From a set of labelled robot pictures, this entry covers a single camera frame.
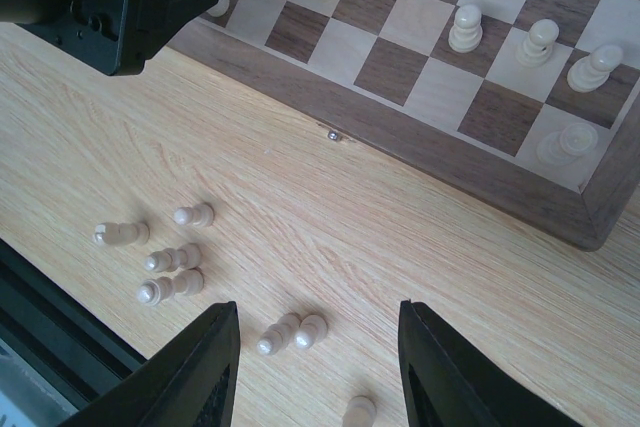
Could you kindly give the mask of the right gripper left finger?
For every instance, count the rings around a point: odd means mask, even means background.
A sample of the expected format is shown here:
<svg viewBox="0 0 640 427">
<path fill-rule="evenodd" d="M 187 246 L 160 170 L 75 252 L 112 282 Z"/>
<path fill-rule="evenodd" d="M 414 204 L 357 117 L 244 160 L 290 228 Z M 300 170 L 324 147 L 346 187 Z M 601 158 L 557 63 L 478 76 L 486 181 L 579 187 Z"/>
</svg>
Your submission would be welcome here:
<svg viewBox="0 0 640 427">
<path fill-rule="evenodd" d="M 207 308 L 65 426 L 229 426 L 240 355 L 237 304 Z"/>
</svg>

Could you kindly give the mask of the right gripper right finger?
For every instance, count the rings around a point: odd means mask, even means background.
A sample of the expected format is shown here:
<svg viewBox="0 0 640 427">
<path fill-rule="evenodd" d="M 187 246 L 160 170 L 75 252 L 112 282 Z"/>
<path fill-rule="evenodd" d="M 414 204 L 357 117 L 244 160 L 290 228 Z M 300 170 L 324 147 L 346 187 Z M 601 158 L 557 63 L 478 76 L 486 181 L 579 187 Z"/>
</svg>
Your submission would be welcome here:
<svg viewBox="0 0 640 427">
<path fill-rule="evenodd" d="M 411 426 L 576 426 L 423 302 L 400 304 L 398 353 Z"/>
</svg>

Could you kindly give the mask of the light chess rook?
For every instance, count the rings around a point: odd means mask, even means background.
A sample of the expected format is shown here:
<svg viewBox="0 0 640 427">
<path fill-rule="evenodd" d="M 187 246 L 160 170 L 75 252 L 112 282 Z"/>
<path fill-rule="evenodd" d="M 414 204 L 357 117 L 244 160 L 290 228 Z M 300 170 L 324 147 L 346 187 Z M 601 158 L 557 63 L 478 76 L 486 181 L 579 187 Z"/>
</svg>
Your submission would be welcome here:
<svg viewBox="0 0 640 427">
<path fill-rule="evenodd" d="M 587 123 L 574 123 L 561 131 L 547 134 L 536 147 L 536 156 L 543 165 L 567 166 L 593 151 L 599 135 Z"/>
</svg>

